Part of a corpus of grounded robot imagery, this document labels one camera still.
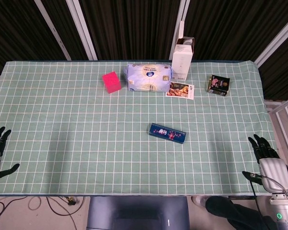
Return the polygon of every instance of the white frame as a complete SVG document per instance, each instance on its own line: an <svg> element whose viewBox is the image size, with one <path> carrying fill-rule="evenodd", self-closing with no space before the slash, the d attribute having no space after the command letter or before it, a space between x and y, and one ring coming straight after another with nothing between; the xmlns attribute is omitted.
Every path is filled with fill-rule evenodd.
<svg viewBox="0 0 288 230"><path fill-rule="evenodd" d="M179 10L177 14L177 20L176 20L176 25L175 25L175 30L174 30L173 40L172 40L171 51L169 53L169 58L168 58L169 60L173 59L173 53L174 53L175 44L176 44L176 33L179 27L179 23L186 19L189 4L190 4L190 0L180 0Z"/></svg>
<svg viewBox="0 0 288 230"><path fill-rule="evenodd" d="M62 42L62 40L61 40L61 38L60 38L60 36L59 36L59 34L58 34L58 32L57 32L54 24L52 23L52 21L51 21L49 15L48 15L48 13L47 13L47 11L46 11L43 3L42 3L42 1L41 1L41 0L34 0L34 2L35 2L35 4L37 5L37 7L38 7L39 11L41 12L41 14L43 15L43 17L44 17L47 25L49 26L51 32L53 33L55 39L57 40L57 42L58 42L58 44L59 44L59 46L60 46L63 54L64 54L65 57L66 57L66 60L71 61L72 58L71 58L71 56L69 55L69 53L68 53L68 51L67 51L64 43Z"/></svg>
<svg viewBox="0 0 288 230"><path fill-rule="evenodd" d="M270 44L264 49L264 51L255 60L258 67L263 63L280 47L281 44L288 38L288 23L278 33L278 35L270 42Z"/></svg>
<svg viewBox="0 0 288 230"><path fill-rule="evenodd" d="M89 60L98 60L95 48L88 31L84 15L78 0L66 0L68 8L71 12L72 19L76 25L83 47Z"/></svg>

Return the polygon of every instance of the dark wall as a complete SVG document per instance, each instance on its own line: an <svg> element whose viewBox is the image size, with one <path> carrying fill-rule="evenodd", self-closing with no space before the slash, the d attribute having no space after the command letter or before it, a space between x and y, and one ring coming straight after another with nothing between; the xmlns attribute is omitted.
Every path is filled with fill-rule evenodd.
<svg viewBox="0 0 288 230"><path fill-rule="evenodd" d="M72 60L88 60L81 38L65 0L42 0Z"/></svg>
<svg viewBox="0 0 288 230"><path fill-rule="evenodd" d="M288 0L191 0L185 35L194 59L252 60L288 22Z"/></svg>
<svg viewBox="0 0 288 230"><path fill-rule="evenodd" d="M264 97L288 99L288 39L259 68Z"/></svg>
<svg viewBox="0 0 288 230"><path fill-rule="evenodd" d="M180 0L81 0L100 60L168 59Z"/></svg>
<svg viewBox="0 0 288 230"><path fill-rule="evenodd" d="M66 60L33 0L0 1L0 74L13 60Z"/></svg>

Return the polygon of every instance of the blue pencil case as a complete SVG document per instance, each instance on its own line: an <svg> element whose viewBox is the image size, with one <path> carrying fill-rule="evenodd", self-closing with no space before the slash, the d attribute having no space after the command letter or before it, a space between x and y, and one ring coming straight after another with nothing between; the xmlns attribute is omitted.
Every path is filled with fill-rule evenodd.
<svg viewBox="0 0 288 230"><path fill-rule="evenodd" d="M161 126L155 123L152 123L150 126L149 135L157 138L163 138L165 140L171 140L180 144L183 144L186 138L185 132Z"/></svg>

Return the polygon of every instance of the pink cube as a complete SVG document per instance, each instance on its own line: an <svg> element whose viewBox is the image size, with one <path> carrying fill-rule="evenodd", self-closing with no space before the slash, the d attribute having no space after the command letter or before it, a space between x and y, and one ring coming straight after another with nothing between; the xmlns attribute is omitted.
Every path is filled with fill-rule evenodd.
<svg viewBox="0 0 288 230"><path fill-rule="evenodd" d="M121 89L120 80L115 72L111 72L102 76L108 93L115 92Z"/></svg>

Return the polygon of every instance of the table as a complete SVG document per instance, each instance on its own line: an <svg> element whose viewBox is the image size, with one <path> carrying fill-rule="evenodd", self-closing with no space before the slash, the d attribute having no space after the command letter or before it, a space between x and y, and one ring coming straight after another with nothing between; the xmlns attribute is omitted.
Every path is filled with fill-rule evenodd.
<svg viewBox="0 0 288 230"><path fill-rule="evenodd" d="M256 133L275 147L256 65L192 63L186 82L195 85L194 100L128 91L126 65L6 64L0 127L12 133L1 168L20 168L0 179L0 194L250 194L241 171L259 169L247 137ZM111 71L122 89L108 94L101 76ZM226 97L206 92L212 73L230 78ZM152 122L187 132L186 141L149 136Z"/></svg>

